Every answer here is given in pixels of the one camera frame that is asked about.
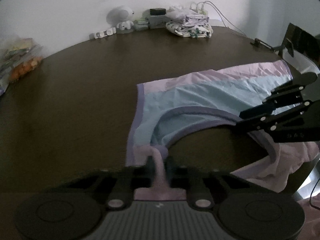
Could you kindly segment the pink and blue garment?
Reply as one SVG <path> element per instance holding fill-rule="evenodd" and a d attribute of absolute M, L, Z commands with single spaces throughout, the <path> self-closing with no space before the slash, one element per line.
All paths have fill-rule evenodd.
<path fill-rule="evenodd" d="M 235 125 L 240 112 L 259 105 L 272 89 L 291 79 L 288 65 L 278 60 L 140 83 L 126 164 L 140 165 L 153 152 L 166 158 L 169 147 L 186 135 Z M 303 163 L 319 155 L 319 141 L 279 144 L 265 132 L 253 132 L 249 137 L 260 143 L 267 155 L 233 174 L 275 192 L 285 188 L 289 175 Z"/>

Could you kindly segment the folded patterned clothes stack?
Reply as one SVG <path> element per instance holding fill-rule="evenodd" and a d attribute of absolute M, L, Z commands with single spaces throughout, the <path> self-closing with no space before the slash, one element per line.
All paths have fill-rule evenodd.
<path fill-rule="evenodd" d="M 206 14 L 187 8 L 172 7 L 165 15 L 165 28 L 179 37 L 211 38 L 213 29 Z"/>

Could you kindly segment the small black table clamp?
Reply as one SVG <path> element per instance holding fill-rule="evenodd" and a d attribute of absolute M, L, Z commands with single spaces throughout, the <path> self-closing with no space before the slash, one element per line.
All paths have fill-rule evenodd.
<path fill-rule="evenodd" d="M 264 46 L 265 48 L 269 49 L 269 50 L 273 50 L 273 47 L 270 46 L 269 44 L 267 44 L 266 42 L 255 38 L 252 42 L 250 42 L 251 45 L 255 46 L 255 47 L 260 47 L 260 46 Z"/>

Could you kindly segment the green white power strip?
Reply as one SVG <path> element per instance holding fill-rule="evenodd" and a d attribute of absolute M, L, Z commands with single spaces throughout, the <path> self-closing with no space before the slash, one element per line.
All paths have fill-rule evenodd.
<path fill-rule="evenodd" d="M 189 9 L 197 14 L 208 16 L 208 11 L 204 9 L 204 3 L 203 2 L 191 2 L 189 5 Z"/>

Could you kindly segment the grey box with black device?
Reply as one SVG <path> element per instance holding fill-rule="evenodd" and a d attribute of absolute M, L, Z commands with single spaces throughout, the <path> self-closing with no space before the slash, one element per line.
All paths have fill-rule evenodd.
<path fill-rule="evenodd" d="M 134 20 L 134 30 L 143 31 L 165 28 L 166 24 L 170 21 L 166 12 L 165 8 L 151 8 L 144 11 L 140 18 Z"/>

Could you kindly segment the snack bag with oranges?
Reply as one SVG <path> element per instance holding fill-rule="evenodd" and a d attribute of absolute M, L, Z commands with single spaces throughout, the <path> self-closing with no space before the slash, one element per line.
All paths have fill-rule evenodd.
<path fill-rule="evenodd" d="M 9 84 L 37 68 L 43 60 L 43 46 L 32 38 L 11 35 L 1 38 L 1 94 Z"/>

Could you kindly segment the white round fan toy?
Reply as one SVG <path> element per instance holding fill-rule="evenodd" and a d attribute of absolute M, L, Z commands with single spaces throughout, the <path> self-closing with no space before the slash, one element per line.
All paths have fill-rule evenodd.
<path fill-rule="evenodd" d="M 106 22 L 111 26 L 114 34 L 128 34 L 134 31 L 132 21 L 134 11 L 127 6 L 112 9 L 106 16 Z"/>

